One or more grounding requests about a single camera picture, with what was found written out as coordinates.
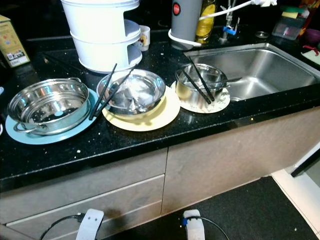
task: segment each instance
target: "blue faucet part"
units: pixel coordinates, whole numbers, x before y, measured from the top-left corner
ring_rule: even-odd
[[[232,29],[228,28],[227,26],[223,27],[223,31],[228,33],[228,34],[231,34],[231,35],[236,35],[236,33],[237,33],[236,30],[232,30]]]

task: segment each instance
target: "yellow bottle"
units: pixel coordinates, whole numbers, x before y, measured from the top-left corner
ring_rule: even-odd
[[[200,16],[207,16],[216,12],[216,0],[203,0]],[[212,28],[214,26],[214,17],[198,21],[195,32],[195,41],[201,44],[209,42]]]

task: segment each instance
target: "sink basin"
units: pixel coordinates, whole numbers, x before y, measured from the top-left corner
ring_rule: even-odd
[[[320,71],[269,43],[191,51],[185,55],[195,63],[224,72],[231,80],[228,91],[232,101],[320,83]]]

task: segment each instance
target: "cream plate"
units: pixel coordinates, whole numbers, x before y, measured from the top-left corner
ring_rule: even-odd
[[[106,109],[102,110],[104,117],[118,128],[134,131],[145,132],[164,127],[171,123],[178,115],[180,110],[180,100],[175,91],[170,87],[165,87],[164,100],[156,111],[142,117],[141,119],[125,120],[117,118],[116,114]]]
[[[176,91],[176,82],[174,81],[171,88]],[[180,101],[181,107],[191,112],[199,114],[213,114],[225,109],[230,103],[230,94],[226,88],[222,90],[219,101],[214,101],[205,107],[192,106],[186,102]]]

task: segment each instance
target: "electrical cord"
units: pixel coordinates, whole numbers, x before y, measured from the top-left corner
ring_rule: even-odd
[[[42,240],[45,237],[45,235],[47,234],[47,232],[49,232],[49,230],[51,228],[53,228],[55,225],[57,225],[58,223],[66,220],[66,219],[77,219],[78,223],[81,223],[82,220],[84,219],[84,217],[85,217],[85,213],[78,213],[77,215],[70,215],[70,216],[65,216],[65,217],[60,218],[59,220],[52,223],[51,226],[42,233],[39,240]]]
[[[223,233],[223,235],[225,236],[225,238],[226,238],[227,240],[230,240],[229,237],[228,237],[228,235],[226,234],[226,232],[225,232],[218,224],[216,224],[214,221],[210,220],[209,218],[206,218],[206,217],[203,217],[203,216],[188,216],[188,217],[184,217],[184,218],[182,219],[182,225],[183,225],[183,226],[187,225],[187,221],[188,221],[188,220],[191,220],[191,219],[202,219],[202,220],[205,220],[205,221],[207,221],[207,222],[215,225],[215,226]]]

